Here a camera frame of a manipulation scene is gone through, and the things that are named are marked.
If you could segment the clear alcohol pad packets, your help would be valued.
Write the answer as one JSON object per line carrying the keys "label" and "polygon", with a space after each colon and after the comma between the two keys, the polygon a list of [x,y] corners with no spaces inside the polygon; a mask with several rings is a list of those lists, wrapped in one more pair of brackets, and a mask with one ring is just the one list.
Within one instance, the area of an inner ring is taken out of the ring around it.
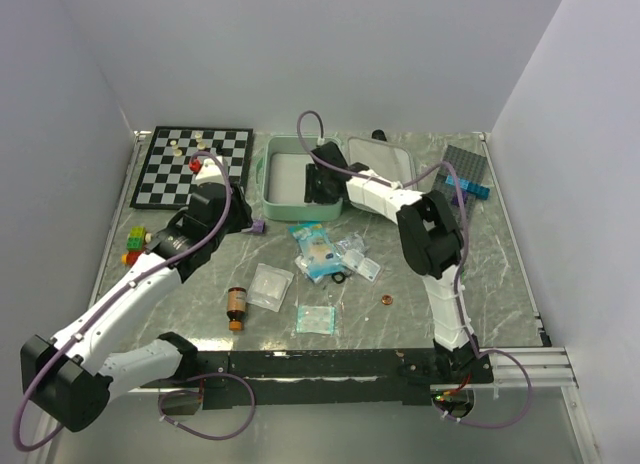
{"label": "clear alcohol pad packets", "polygon": [[348,251],[354,250],[365,255],[367,246],[364,238],[357,232],[353,232],[335,243],[336,252],[339,256],[344,256]]}

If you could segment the white blue bandage roll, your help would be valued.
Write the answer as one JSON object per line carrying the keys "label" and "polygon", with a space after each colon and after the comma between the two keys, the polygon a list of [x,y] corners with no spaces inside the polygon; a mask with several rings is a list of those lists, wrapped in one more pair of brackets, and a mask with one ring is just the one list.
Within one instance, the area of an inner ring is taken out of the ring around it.
{"label": "white blue bandage roll", "polygon": [[306,275],[310,275],[307,260],[302,255],[299,255],[295,258],[295,264],[301,272]]}

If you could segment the black white chessboard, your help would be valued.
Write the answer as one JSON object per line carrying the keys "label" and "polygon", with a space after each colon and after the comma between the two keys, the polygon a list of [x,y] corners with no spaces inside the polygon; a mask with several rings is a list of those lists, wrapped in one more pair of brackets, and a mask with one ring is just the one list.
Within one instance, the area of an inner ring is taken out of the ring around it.
{"label": "black white chessboard", "polygon": [[[248,128],[203,128],[158,126],[152,133],[145,159],[130,201],[134,209],[178,210],[189,201],[195,189],[195,174],[189,168],[192,155],[199,151],[195,135],[201,133],[204,150],[215,153],[217,143],[224,142],[219,156],[227,166],[230,181],[246,187],[253,153],[253,131]],[[170,141],[177,140],[182,150],[173,155]]]}

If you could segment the cream chess pawn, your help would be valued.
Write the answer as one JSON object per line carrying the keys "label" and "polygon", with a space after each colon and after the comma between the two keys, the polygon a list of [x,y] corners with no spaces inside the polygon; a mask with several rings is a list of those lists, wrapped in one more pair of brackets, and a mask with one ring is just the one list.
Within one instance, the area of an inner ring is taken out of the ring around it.
{"label": "cream chess pawn", "polygon": [[170,146],[175,157],[180,157],[182,155],[182,150],[179,147],[177,140],[171,140]]}

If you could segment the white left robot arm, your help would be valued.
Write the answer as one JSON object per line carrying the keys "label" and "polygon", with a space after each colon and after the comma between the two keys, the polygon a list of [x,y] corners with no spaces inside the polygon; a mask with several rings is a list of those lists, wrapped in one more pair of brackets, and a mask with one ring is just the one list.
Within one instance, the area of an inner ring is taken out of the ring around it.
{"label": "white left robot arm", "polygon": [[243,191],[231,183],[222,158],[199,151],[195,190],[152,238],[129,271],[103,297],[50,338],[32,336],[20,350],[23,401],[79,432],[114,399],[152,381],[176,386],[197,374],[197,348],[164,333],[134,351],[115,352],[128,330],[202,266],[228,234],[252,224]]}

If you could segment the cream chess piece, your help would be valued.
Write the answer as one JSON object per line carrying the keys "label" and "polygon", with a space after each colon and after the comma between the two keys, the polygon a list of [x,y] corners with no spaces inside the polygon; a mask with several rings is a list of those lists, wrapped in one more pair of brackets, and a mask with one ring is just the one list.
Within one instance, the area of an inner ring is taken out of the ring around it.
{"label": "cream chess piece", "polygon": [[203,135],[201,133],[197,133],[195,135],[195,140],[196,140],[196,143],[197,143],[197,149],[198,150],[204,150],[206,148],[206,144],[205,144],[205,142],[203,140]]}

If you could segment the white gauze packet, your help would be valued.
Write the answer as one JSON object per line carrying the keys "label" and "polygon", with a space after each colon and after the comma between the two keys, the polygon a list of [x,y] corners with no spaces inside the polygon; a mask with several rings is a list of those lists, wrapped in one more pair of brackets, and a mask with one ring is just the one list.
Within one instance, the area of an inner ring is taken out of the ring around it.
{"label": "white gauze packet", "polygon": [[290,271],[259,263],[247,291],[249,304],[278,312],[293,281]]}

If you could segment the brown orange-cap bottle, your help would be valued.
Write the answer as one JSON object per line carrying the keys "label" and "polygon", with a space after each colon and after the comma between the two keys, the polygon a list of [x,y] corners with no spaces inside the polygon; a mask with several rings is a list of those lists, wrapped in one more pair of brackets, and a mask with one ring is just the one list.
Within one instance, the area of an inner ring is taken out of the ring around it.
{"label": "brown orange-cap bottle", "polygon": [[228,290],[227,312],[229,329],[233,332],[242,331],[246,317],[246,290],[242,287],[232,287]]}

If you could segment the green lego block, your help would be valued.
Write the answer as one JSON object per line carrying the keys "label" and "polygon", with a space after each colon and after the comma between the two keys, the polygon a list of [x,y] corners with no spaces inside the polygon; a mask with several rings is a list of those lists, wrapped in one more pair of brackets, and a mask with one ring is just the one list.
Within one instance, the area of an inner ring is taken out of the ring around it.
{"label": "green lego block", "polygon": [[144,226],[134,226],[126,239],[126,249],[128,251],[142,250],[147,242],[147,230]]}

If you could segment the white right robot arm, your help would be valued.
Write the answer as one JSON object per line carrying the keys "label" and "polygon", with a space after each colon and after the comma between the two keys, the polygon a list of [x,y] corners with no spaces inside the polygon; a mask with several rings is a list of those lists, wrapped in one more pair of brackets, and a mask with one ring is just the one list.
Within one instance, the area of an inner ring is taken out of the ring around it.
{"label": "white right robot arm", "polygon": [[309,154],[305,200],[345,199],[387,218],[398,227],[405,261],[422,278],[433,315],[434,351],[425,361],[403,365],[400,373],[416,384],[464,388],[492,382],[491,362],[479,352],[460,284],[466,239],[444,195],[408,189],[362,163],[348,164],[334,142]]}

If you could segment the mint green medicine case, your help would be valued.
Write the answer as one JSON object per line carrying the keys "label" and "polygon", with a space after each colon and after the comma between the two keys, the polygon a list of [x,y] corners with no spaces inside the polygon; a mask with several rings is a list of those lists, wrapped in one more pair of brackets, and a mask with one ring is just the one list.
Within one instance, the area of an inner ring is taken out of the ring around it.
{"label": "mint green medicine case", "polygon": [[[353,168],[361,163],[390,181],[402,183],[416,177],[409,151],[385,141],[350,136],[328,140],[334,162]],[[271,138],[257,164],[263,214],[274,221],[331,221],[348,202],[347,177],[317,165],[296,136]]]}

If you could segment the grey lego baseplate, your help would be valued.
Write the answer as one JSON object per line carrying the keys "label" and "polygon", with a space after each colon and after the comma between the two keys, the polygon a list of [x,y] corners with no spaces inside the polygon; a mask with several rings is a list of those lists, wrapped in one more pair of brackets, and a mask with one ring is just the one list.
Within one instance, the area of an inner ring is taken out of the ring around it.
{"label": "grey lego baseplate", "polygon": [[[443,159],[453,166],[458,178],[466,179],[484,186],[482,181],[487,167],[487,159],[484,156],[459,147],[448,146],[444,152]],[[450,203],[453,194],[456,193],[456,191],[455,188],[445,183],[445,179],[448,175],[451,175],[449,171],[445,167],[441,167],[436,174],[432,189],[437,190],[444,195],[457,222],[461,223],[460,207],[454,207]],[[471,220],[471,215],[477,201],[486,200],[480,200],[469,194],[467,204],[464,205],[468,221]]]}

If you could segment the blue cotton swab pack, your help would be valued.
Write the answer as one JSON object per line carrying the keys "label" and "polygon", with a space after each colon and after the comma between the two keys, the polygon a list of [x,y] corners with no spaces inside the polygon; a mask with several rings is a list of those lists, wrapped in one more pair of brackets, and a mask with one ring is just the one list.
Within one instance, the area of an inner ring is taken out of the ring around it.
{"label": "blue cotton swab pack", "polygon": [[319,222],[306,222],[288,228],[299,245],[308,277],[314,281],[343,271],[333,243]]}

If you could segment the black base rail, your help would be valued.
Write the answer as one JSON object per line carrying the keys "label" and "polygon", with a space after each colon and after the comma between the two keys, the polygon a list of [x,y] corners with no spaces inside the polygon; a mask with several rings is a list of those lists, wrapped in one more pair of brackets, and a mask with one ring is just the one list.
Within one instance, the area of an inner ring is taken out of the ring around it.
{"label": "black base rail", "polygon": [[201,351],[190,372],[153,387],[203,393],[206,410],[256,403],[311,405],[399,402],[424,406],[432,392],[494,382],[487,357],[436,348]]}

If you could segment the small black scissors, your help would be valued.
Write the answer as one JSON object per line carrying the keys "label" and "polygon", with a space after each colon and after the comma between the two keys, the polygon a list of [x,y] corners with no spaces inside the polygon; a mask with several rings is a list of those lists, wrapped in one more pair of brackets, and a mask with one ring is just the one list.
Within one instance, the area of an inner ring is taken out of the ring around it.
{"label": "small black scissors", "polygon": [[331,275],[331,279],[335,284],[343,284],[351,276],[350,272],[346,270],[335,272]]}

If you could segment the blue lego bricks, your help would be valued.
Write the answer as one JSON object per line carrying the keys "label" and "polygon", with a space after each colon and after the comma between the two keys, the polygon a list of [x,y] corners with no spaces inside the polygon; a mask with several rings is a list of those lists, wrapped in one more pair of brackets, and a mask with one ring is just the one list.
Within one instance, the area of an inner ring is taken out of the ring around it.
{"label": "blue lego bricks", "polygon": [[480,200],[487,200],[490,195],[488,187],[462,178],[455,180],[452,175],[446,177],[445,183],[453,188],[459,187],[463,194],[471,194]]}

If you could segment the purple glitter microphone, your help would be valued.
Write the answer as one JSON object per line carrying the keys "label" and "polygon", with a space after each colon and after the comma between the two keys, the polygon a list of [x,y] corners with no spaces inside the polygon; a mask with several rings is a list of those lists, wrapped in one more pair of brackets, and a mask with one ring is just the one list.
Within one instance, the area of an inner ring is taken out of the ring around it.
{"label": "purple glitter microphone", "polygon": [[244,234],[262,235],[265,233],[266,223],[262,219],[254,220],[249,228],[243,230]]}

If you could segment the purple lego brick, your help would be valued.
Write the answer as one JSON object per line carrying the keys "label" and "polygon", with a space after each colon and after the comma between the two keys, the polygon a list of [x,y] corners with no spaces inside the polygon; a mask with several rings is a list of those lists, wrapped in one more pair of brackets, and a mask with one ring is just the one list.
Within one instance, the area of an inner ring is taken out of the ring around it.
{"label": "purple lego brick", "polygon": [[462,191],[461,196],[462,196],[462,200],[459,200],[457,193],[454,193],[450,203],[454,207],[460,207],[461,204],[466,205],[469,199],[469,194],[466,191]]}

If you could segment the red yellow toy car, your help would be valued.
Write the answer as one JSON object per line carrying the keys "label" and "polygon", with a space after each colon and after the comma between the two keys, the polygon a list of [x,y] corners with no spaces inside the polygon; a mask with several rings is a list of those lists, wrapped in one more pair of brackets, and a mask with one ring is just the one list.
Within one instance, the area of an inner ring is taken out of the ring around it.
{"label": "red yellow toy car", "polygon": [[121,256],[121,261],[126,267],[132,267],[138,258],[146,251],[147,245],[151,242],[153,235],[151,233],[147,233],[146,236],[146,244],[142,250],[139,251],[128,251],[126,249],[126,253]]}

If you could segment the teal plaster packet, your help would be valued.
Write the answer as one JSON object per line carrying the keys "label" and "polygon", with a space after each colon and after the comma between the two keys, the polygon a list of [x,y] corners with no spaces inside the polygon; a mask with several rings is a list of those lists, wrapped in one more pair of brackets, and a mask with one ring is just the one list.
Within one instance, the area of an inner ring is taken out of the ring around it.
{"label": "teal plaster packet", "polygon": [[297,312],[298,334],[333,335],[335,332],[335,309],[332,306],[300,306]]}

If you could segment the black flashlight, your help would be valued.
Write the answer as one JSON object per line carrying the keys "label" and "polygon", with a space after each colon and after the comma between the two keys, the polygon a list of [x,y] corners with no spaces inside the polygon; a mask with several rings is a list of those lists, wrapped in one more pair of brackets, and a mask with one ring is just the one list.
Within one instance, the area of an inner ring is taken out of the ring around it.
{"label": "black flashlight", "polygon": [[376,129],[372,132],[371,137],[375,140],[387,141],[385,132],[382,129]]}

